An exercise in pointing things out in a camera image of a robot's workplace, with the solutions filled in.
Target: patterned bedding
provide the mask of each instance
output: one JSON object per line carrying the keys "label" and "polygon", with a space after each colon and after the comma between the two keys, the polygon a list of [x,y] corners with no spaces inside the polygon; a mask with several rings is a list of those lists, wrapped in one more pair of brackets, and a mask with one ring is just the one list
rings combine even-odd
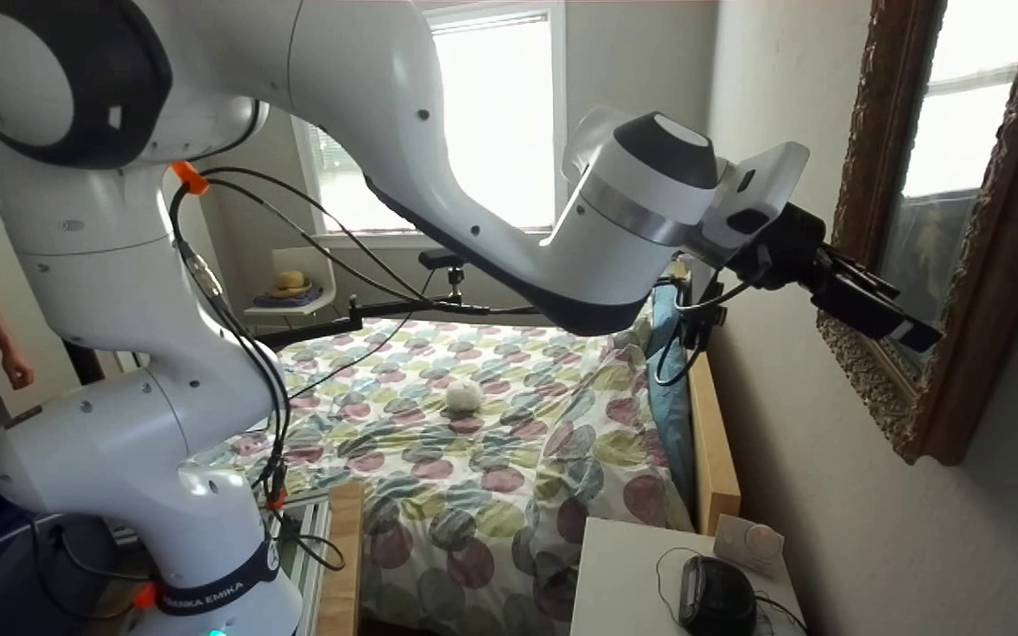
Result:
{"label": "patterned bedding", "polygon": [[[587,517],[689,527],[633,332],[397,326],[283,348],[290,499],[368,483],[363,610],[466,636],[567,632]],[[447,410],[458,385],[476,387],[476,413]],[[258,470],[264,451],[269,434],[248,432],[225,458]]]}

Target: picture frame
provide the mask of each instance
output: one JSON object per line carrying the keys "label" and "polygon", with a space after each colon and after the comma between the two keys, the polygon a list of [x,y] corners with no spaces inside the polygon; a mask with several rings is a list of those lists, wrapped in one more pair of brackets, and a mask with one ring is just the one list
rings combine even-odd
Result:
{"label": "picture frame", "polygon": [[[836,246],[869,268],[898,206],[945,0],[873,0]],[[967,220],[941,307],[945,340],[921,373],[898,354],[819,315],[819,336],[877,426],[908,464],[961,464],[1018,336],[1018,73],[987,177]]]}

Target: white wall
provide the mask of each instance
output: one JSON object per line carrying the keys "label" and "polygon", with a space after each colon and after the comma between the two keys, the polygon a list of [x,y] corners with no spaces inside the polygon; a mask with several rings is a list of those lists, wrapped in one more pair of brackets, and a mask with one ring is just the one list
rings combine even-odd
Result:
{"label": "white wall", "polygon": [[[567,64],[571,64],[571,127],[592,113],[595,104],[617,109],[666,109],[689,127],[704,127],[707,119],[707,79],[710,79],[710,47],[716,47],[716,0],[571,0],[567,2]],[[264,132],[225,150],[211,162],[244,162],[255,168],[269,168],[306,188],[301,157],[293,143],[290,119],[274,113]],[[307,221],[307,207],[293,196],[264,192],[274,206],[290,213],[296,221]],[[229,283],[229,296],[238,307],[258,289],[274,283],[274,251],[301,245],[274,220],[258,216],[251,206],[215,193],[208,206],[215,251]],[[380,246],[380,255],[408,274],[408,283],[422,283],[425,268],[419,263],[422,246]],[[353,246],[337,246],[337,255],[363,263]],[[519,296],[504,283],[471,268],[466,296],[482,305],[516,307]],[[339,300],[346,307],[346,292],[363,300],[380,300],[374,289],[339,274]]]}
{"label": "white wall", "polygon": [[[831,220],[866,0],[722,2],[722,150],[806,142],[799,206]],[[745,508],[790,533],[815,632],[1018,636],[1018,345],[967,466],[906,466],[802,292],[751,292],[716,344]]]}
{"label": "white wall", "polygon": [[36,385],[23,393],[15,393],[0,371],[0,397],[10,413],[32,410],[53,397],[77,387],[77,373],[65,354],[65,344],[51,332],[36,305],[36,292],[19,263],[19,255],[7,241],[4,221],[0,221],[0,315],[36,367]]}

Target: robotic arm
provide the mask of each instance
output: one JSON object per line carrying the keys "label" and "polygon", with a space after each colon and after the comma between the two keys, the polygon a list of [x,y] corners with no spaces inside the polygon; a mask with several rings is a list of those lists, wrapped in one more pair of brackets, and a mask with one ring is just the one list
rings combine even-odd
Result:
{"label": "robotic arm", "polygon": [[579,147],[553,238],[506,226],[452,179],[434,37],[408,0],[0,0],[7,232],[65,340],[151,354],[4,432],[0,493],[142,531],[158,610],[136,632],[293,632],[301,616],[248,483],[183,470],[274,397],[198,312],[158,202],[175,157],[244,142],[264,102],[327,127],[383,202],[572,332],[631,326],[670,258],[692,251],[756,286],[797,278],[869,336],[929,344],[790,206],[799,143],[725,167],[670,116],[613,119]]}

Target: mirror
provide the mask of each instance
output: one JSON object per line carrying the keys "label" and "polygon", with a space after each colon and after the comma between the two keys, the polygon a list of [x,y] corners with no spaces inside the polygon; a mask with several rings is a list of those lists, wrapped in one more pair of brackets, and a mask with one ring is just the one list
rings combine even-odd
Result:
{"label": "mirror", "polygon": [[873,0],[836,213],[836,246],[945,344],[917,355],[819,315],[908,464],[967,454],[1018,327],[1018,2],[958,2]]}

